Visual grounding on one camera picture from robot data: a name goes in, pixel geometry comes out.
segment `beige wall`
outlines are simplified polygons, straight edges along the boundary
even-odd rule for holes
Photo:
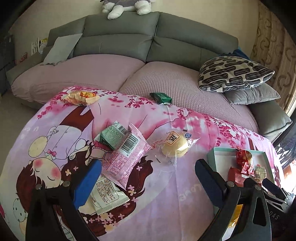
[[[10,29],[15,36],[15,55],[30,54],[31,42],[46,38],[50,29],[101,12],[99,0],[37,0]],[[239,39],[250,55],[258,26],[258,0],[156,0],[153,11],[192,19]]]

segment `black and white pillow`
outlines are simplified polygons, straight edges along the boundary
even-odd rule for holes
[[[205,91],[225,92],[257,87],[274,75],[274,70],[235,56],[215,57],[200,68],[199,87]]]

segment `pink sofa cover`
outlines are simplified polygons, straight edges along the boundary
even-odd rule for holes
[[[257,122],[246,105],[231,105],[223,93],[198,87],[199,72],[166,62],[150,62],[130,76],[120,88],[124,94],[150,98],[164,92],[173,104],[228,121],[258,133]]]
[[[36,65],[12,84],[15,96],[46,103],[66,87],[82,85],[119,91],[126,79],[144,66],[141,60],[122,55],[82,55],[53,65]]]

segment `blush cheek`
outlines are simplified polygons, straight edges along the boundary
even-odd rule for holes
[[[51,171],[51,175],[52,177],[54,177],[55,179],[61,179],[61,172],[59,171],[58,167],[54,167]]]
[[[40,167],[42,166],[42,164],[43,164],[43,162],[42,162],[41,159],[36,159],[36,160],[34,161],[34,166],[35,166],[35,168],[40,168]]]

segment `curtain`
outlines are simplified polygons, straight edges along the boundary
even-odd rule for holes
[[[296,105],[296,46],[276,15],[258,2],[259,23],[251,59],[275,70],[266,83],[281,95],[277,102],[289,113]]]

